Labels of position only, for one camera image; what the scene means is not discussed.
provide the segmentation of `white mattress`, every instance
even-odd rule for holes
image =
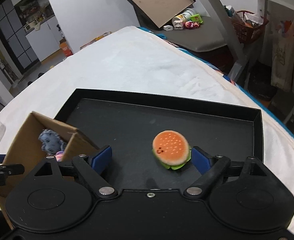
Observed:
[[[126,27],[68,57],[1,112],[6,153],[31,111],[54,118],[76,88],[195,98],[259,108],[215,70],[157,36]],[[294,194],[294,139],[263,111],[264,163]],[[289,226],[294,233],[294,218]]]

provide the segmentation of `metal bolt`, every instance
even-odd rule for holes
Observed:
[[[199,195],[203,192],[200,187],[189,187],[186,191],[189,195]]]
[[[146,194],[146,196],[147,197],[154,197],[154,196],[156,196],[156,194],[155,193],[152,193],[152,192],[149,192],[149,193]]]
[[[115,190],[112,187],[101,187],[99,189],[99,193],[102,195],[110,195],[113,194]]]

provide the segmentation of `cloth bag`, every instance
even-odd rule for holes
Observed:
[[[286,92],[292,89],[294,74],[294,20],[286,33],[273,38],[271,85]]]

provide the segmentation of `gray cushion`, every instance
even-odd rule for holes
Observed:
[[[202,16],[204,23],[198,29],[184,29],[173,31],[155,31],[162,33],[167,40],[195,52],[206,52],[226,45],[225,40],[217,29],[211,17]]]

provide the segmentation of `black tray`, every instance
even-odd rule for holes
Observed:
[[[200,174],[191,162],[166,170],[153,156],[152,140],[175,130],[190,146],[210,155],[263,160],[259,109],[160,95],[76,89],[56,120],[79,128],[99,147],[110,145],[113,160],[104,178],[117,190],[186,189]]]

